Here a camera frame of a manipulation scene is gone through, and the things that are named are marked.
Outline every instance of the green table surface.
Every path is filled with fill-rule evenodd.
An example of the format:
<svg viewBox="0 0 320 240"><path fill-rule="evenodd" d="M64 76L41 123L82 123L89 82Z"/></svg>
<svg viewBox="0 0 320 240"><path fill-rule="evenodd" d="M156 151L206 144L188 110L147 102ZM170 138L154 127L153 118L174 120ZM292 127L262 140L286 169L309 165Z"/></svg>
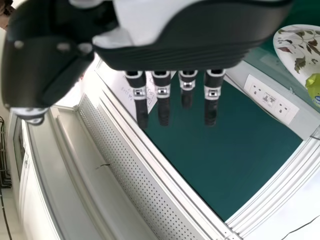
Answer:
<svg viewBox="0 0 320 240"><path fill-rule="evenodd" d="M175 75L170 125L159 125L155 105L145 133L226 221L271 178L302 140L227 82L222 86L217 124L206 127L203 73L196 82L193 106L183 109Z"/></svg>

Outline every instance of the electrical socket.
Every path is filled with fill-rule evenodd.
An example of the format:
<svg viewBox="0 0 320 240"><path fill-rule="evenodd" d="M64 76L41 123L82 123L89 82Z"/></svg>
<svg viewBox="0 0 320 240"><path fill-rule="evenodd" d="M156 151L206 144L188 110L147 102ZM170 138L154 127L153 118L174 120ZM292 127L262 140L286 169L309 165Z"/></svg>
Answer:
<svg viewBox="0 0 320 240"><path fill-rule="evenodd" d="M249 74L244 90L264 109L289 125L299 108L281 94Z"/></svg>
<svg viewBox="0 0 320 240"><path fill-rule="evenodd" d="M251 96L253 96L257 99L260 99L263 94L261 87L259 87L257 84L252 84L249 92L250 92Z"/></svg>
<svg viewBox="0 0 320 240"><path fill-rule="evenodd" d="M282 101L278 101L274 110L281 117L285 117L288 114L288 112L290 111L290 109L287 107L287 105L285 103L283 103Z"/></svg>

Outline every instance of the black cable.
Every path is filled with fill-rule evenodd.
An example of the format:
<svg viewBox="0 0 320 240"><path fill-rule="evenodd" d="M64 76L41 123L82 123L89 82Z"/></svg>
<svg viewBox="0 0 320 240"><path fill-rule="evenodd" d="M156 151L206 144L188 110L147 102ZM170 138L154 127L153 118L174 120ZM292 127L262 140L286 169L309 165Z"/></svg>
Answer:
<svg viewBox="0 0 320 240"><path fill-rule="evenodd" d="M6 216L4 199L3 199L3 197L2 197L2 187L1 187L1 186L0 186L0 198L1 198L2 213L3 213L3 217L4 217L4 222L5 222L6 230L7 230L7 232L8 232L9 239L12 240L11 233L10 233L10 229L9 229L9 225L8 225L8 221L7 221L7 216Z"/></svg>
<svg viewBox="0 0 320 240"><path fill-rule="evenodd" d="M315 136L310 136L310 138L312 138L312 139L317 139L317 140L320 141L320 138L317 138L317 137L315 137Z"/></svg>
<svg viewBox="0 0 320 240"><path fill-rule="evenodd" d="M302 225L301 227L298 227L297 229L295 229L295 230L293 230L293 231L291 231L291 232L289 232L287 235L285 235L285 237L284 238L282 238L281 240L284 240L286 237L288 237L290 234L292 234L292 233L294 233L294 232L296 232L296 231L298 231L298 230L300 230L300 229L302 229L302 228L304 228L305 226L307 226L307 225L309 225L309 224L311 224L314 220L316 220L318 217L320 217L320 215L318 215L318 216L316 216L314 219L312 219L310 222L308 222L308 223L306 223L306 224L304 224L304 225Z"/></svg>

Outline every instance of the perforated metal panel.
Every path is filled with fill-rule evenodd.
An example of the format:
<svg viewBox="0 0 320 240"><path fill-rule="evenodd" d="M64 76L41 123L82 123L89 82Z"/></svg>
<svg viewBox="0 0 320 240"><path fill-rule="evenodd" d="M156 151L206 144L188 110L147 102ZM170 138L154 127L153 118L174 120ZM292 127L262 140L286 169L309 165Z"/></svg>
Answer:
<svg viewBox="0 0 320 240"><path fill-rule="evenodd" d="M107 164L154 234L161 240L202 240L134 154L111 119L85 95L79 114Z"/></svg>

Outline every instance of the floor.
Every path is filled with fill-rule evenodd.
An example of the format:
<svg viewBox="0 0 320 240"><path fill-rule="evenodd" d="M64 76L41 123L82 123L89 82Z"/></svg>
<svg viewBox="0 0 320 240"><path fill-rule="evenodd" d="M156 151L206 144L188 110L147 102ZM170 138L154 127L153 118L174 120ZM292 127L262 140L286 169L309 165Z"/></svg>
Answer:
<svg viewBox="0 0 320 240"><path fill-rule="evenodd" d="M13 190L12 189L2 189L2 198L4 204L4 210L6 215L6 220L9 226L11 239L12 240L26 240L23 228L21 227ZM0 211L0 240L10 240L3 211Z"/></svg>

